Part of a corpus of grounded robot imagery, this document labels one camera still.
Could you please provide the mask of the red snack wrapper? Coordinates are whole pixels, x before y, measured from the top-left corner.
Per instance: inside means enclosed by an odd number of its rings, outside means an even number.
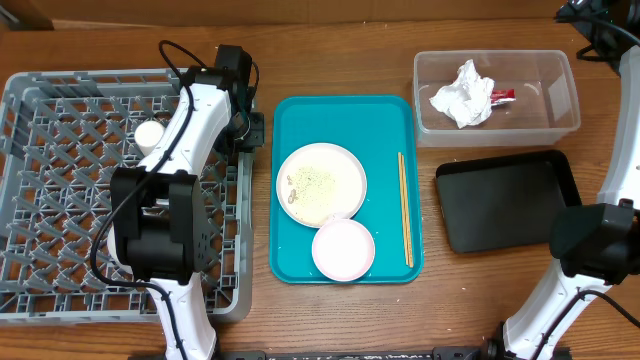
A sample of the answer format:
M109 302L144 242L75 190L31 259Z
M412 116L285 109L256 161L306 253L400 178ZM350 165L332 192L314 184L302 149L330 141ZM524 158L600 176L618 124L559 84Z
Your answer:
M491 106L500 106L516 100L515 90L494 90L490 96Z

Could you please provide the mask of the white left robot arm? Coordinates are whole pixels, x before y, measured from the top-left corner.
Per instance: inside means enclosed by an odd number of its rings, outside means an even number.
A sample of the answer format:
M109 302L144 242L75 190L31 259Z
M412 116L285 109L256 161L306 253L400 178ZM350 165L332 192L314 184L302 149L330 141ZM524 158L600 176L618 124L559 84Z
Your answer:
M252 109L259 67L240 46L221 45L215 62L176 70L179 105L152 151L110 179L111 213L90 249L93 275L151 294L167 359L216 359L218 337L205 308L201 273L212 261L200 176L212 150L264 143L264 116Z

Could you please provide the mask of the grey ceramic bowl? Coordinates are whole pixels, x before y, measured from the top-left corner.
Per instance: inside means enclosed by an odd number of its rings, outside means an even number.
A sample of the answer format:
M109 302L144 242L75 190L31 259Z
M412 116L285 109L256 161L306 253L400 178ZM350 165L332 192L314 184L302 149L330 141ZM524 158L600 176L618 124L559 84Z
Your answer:
M132 269L129 265L123 265L117 256L117 249L116 249L116 237L115 237L115 231L114 231L114 227L111 226L109 228L109 232L108 232L108 236L107 236L107 248L108 248L108 252L109 255L112 258L112 262L117 265L120 269L122 269L124 272L132 275Z

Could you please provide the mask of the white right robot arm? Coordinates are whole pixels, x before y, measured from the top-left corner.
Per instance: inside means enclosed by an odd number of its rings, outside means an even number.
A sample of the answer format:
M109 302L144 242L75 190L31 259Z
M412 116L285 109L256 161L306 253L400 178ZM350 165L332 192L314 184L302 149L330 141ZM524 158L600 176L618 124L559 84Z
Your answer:
M639 4L569 1L556 13L590 42L578 52L621 79L612 158L592 205L563 210L549 242L552 262L524 305L502 322L475 359L568 359L558 341L597 298L639 272Z

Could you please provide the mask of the pink small bowl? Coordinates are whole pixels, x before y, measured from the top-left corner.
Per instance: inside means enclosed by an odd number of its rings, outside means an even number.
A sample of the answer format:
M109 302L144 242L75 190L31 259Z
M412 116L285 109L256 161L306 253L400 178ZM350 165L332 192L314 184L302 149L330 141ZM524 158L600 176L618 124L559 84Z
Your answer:
M351 219L332 220L315 234L312 259L325 277L351 282L364 276L373 265L376 247L369 230Z

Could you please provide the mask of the white napkin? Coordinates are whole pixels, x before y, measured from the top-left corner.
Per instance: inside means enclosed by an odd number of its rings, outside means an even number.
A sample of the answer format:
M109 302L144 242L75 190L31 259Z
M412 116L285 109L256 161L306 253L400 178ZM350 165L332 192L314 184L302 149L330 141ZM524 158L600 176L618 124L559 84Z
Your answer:
M495 81L482 77L472 59L461 65L457 74L453 83L441 87L430 98L430 103L451 118L459 129L479 125L492 113L491 95Z

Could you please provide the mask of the cream white cup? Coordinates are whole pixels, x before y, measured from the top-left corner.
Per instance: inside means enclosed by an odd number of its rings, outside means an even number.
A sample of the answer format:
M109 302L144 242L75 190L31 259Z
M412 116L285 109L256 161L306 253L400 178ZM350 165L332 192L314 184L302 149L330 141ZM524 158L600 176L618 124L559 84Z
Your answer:
M134 132L136 146L143 156L148 156L164 135L164 126L153 120L141 123Z

